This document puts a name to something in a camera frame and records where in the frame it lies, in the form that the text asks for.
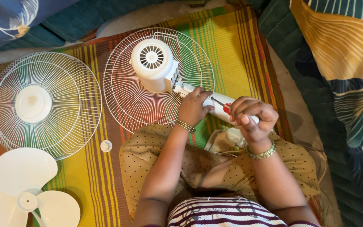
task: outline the fan grille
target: fan grille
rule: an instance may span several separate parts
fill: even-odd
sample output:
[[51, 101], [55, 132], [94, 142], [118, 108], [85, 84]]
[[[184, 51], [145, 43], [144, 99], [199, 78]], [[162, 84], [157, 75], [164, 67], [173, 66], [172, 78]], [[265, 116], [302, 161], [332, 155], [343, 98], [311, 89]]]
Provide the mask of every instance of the fan grille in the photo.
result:
[[[15, 110], [18, 94], [39, 86], [51, 97], [41, 121], [25, 122]], [[80, 150], [94, 134], [102, 112], [102, 95], [92, 71], [61, 53], [39, 52], [7, 66], [0, 75], [0, 143], [7, 150], [33, 147], [56, 160]]]
[[134, 47], [151, 38], [169, 46], [174, 60], [179, 62], [183, 82], [214, 90], [209, 58], [193, 39], [168, 28], [139, 30], [115, 47], [104, 69], [103, 91], [107, 106], [115, 120], [130, 132], [153, 123], [170, 124], [177, 119], [182, 101], [174, 92], [149, 92], [129, 64]]
[[148, 69], [156, 69], [163, 63], [163, 51], [155, 45], [144, 47], [139, 54], [141, 64]]

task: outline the red screwdriver handle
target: red screwdriver handle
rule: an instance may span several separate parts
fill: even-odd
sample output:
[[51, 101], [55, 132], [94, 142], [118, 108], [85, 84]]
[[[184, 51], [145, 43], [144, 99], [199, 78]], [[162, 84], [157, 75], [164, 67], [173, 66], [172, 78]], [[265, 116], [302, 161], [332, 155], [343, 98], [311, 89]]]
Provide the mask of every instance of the red screwdriver handle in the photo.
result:
[[231, 109], [231, 106], [232, 106], [232, 103], [227, 103], [227, 104], [225, 104], [225, 106], [224, 106], [224, 112], [225, 112], [225, 113], [227, 113], [228, 115], [230, 115], [230, 114], [229, 114], [229, 111], [230, 111], [230, 109]]

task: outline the fan motor housing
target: fan motor housing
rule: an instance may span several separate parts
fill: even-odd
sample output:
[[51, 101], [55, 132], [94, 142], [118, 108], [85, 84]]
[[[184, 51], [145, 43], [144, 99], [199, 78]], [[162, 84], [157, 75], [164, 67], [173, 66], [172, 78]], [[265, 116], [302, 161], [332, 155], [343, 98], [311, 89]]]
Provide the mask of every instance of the fan motor housing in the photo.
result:
[[154, 93], [173, 91], [179, 76], [179, 62], [169, 46], [158, 39], [146, 39], [133, 49], [130, 64], [144, 87]]

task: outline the hand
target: hand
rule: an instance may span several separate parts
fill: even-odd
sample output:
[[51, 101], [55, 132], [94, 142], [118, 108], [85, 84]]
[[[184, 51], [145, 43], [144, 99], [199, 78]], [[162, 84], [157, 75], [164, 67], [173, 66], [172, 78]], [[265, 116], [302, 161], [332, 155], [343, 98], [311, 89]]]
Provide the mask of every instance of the hand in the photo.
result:
[[[259, 117], [258, 124], [251, 118], [254, 115]], [[239, 97], [231, 106], [229, 120], [239, 126], [250, 150], [265, 152], [270, 148], [268, 135], [278, 120], [273, 106], [251, 97]]]
[[189, 126], [195, 127], [205, 117], [208, 111], [214, 109], [214, 106], [205, 106], [203, 108], [205, 99], [212, 95], [212, 93], [212, 91], [206, 91], [202, 87], [196, 87], [181, 102], [179, 120]]

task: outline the bangle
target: bangle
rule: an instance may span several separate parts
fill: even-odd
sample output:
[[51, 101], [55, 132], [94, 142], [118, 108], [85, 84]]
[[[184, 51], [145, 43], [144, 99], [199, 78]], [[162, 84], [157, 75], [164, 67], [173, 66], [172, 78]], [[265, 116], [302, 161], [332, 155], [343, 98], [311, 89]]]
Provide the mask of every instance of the bangle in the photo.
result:
[[271, 139], [270, 138], [270, 140], [271, 140], [271, 143], [272, 143], [272, 145], [271, 145], [271, 148], [270, 149], [268, 149], [267, 151], [265, 151], [265, 152], [262, 152], [262, 153], [260, 153], [260, 154], [254, 154], [254, 153], [252, 153], [252, 152], [250, 152], [249, 151], [249, 147], [248, 146], [246, 146], [246, 148], [245, 148], [245, 151], [246, 151], [246, 153], [252, 158], [252, 159], [265, 159], [265, 158], [267, 158], [267, 157], [270, 157], [275, 151], [276, 151], [276, 148], [275, 148], [275, 142], [274, 142], [274, 140], [273, 139]]
[[180, 121], [179, 119], [177, 119], [175, 121], [176, 124], [178, 124], [179, 126], [183, 127], [184, 129], [186, 129], [187, 131], [189, 131], [191, 134], [194, 134], [196, 132], [196, 129], [192, 126], [189, 126], [187, 123], [184, 123], [183, 121]]

